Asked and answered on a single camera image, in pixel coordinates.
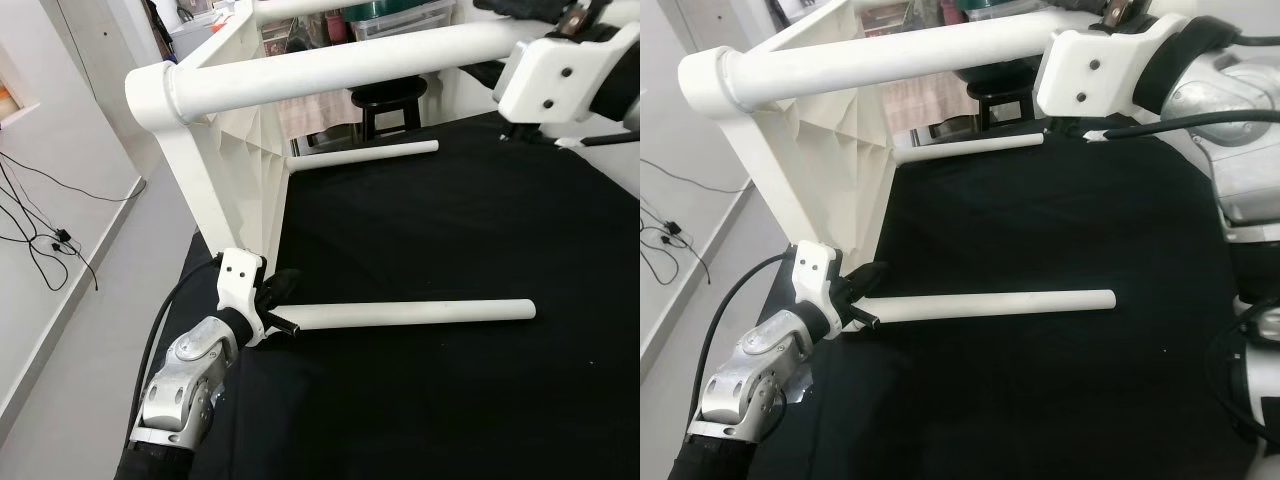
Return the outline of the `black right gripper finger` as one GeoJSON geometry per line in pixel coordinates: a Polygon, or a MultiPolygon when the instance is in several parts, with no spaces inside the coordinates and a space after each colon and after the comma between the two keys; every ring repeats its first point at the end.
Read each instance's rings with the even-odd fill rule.
{"type": "Polygon", "coordinates": [[[462,72],[490,90],[493,99],[499,99],[497,86],[504,68],[506,64],[503,61],[481,61],[462,67],[462,72]]]}
{"type": "Polygon", "coordinates": [[[561,18],[561,0],[474,0],[474,6],[516,20],[557,23],[561,18]]]}

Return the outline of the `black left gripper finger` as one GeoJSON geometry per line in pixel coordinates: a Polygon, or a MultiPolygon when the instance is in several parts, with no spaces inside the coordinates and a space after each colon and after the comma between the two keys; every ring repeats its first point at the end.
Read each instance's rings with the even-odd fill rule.
{"type": "Polygon", "coordinates": [[[867,262],[838,279],[838,300],[859,301],[867,297],[883,280],[890,265],[887,262],[867,262]]]}
{"type": "Polygon", "coordinates": [[[291,296],[297,287],[301,271],[297,269],[284,269],[275,271],[262,282],[262,305],[279,306],[291,296]]]}

